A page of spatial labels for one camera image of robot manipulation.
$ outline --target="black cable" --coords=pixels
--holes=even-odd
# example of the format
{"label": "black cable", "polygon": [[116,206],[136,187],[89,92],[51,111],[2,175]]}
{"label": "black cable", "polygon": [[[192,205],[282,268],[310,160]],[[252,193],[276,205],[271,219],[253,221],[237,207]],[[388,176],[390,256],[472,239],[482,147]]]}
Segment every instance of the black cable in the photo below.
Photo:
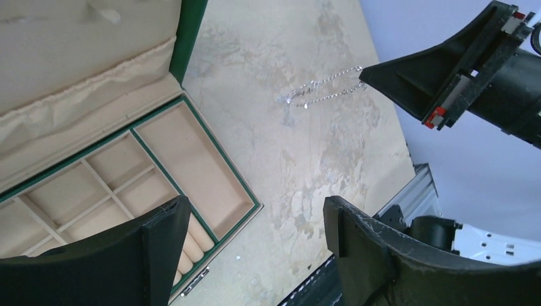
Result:
{"label": "black cable", "polygon": [[539,43],[539,36],[541,36],[541,22],[537,22],[533,26],[533,31],[531,32],[531,47],[537,54],[541,55],[541,43]]}

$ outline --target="green jewelry box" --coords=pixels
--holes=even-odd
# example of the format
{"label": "green jewelry box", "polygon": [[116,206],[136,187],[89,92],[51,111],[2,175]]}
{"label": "green jewelry box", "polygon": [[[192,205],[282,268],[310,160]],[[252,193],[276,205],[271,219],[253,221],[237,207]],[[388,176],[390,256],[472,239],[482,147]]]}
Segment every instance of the green jewelry box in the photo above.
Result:
{"label": "green jewelry box", "polygon": [[[181,4],[169,66],[178,84],[182,84],[206,4],[206,0]],[[174,87],[172,77],[165,81],[166,88]],[[160,90],[153,86],[153,91]],[[141,96],[145,88],[137,90],[132,96]],[[185,194],[193,204],[193,217],[170,302],[189,293],[193,281],[209,271],[209,262],[262,204],[189,95],[180,87],[171,92],[155,99],[158,102],[141,103],[144,107],[136,115],[123,116],[115,128],[88,138],[91,142],[66,145],[71,148],[66,151],[71,152],[68,156],[43,155],[47,163],[41,164],[48,165],[46,168],[35,166],[32,169],[39,169],[38,173],[4,189],[0,194],[0,256],[37,256]]]}

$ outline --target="red marking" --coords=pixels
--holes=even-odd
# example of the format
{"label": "red marking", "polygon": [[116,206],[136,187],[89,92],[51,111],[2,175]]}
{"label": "red marking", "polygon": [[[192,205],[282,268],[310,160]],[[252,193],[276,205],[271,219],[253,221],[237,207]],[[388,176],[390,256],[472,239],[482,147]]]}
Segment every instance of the red marking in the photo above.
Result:
{"label": "red marking", "polygon": [[513,14],[513,17],[518,18],[520,20],[524,20],[524,18],[526,18],[525,14],[518,11]]}
{"label": "red marking", "polygon": [[432,113],[432,115],[430,115],[430,117],[428,117],[428,119],[426,120],[424,125],[427,126],[429,129],[433,129],[435,127],[435,125],[432,123],[432,120],[436,116],[443,117],[445,115],[445,113],[447,113],[446,109],[444,109],[441,106],[437,106],[436,109],[434,110],[434,112]]}

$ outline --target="white wall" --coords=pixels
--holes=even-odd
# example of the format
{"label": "white wall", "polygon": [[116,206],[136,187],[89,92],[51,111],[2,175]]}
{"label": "white wall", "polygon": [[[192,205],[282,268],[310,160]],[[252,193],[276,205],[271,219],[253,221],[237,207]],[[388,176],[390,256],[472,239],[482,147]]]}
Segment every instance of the white wall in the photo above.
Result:
{"label": "white wall", "polygon": [[[382,62],[441,43],[489,2],[360,0]],[[505,2],[541,15],[539,0]],[[444,217],[541,241],[541,150],[470,113],[438,132],[397,112],[413,162],[431,166]]]}

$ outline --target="jewelry box compartment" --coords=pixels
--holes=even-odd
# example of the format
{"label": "jewelry box compartment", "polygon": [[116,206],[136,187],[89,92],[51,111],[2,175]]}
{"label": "jewelry box compartment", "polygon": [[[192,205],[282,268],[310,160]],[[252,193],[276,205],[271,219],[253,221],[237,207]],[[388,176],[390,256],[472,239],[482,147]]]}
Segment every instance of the jewelry box compartment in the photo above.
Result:
{"label": "jewelry box compartment", "polygon": [[262,205],[182,96],[0,196],[0,258],[38,256],[183,194],[192,202],[172,301]]}

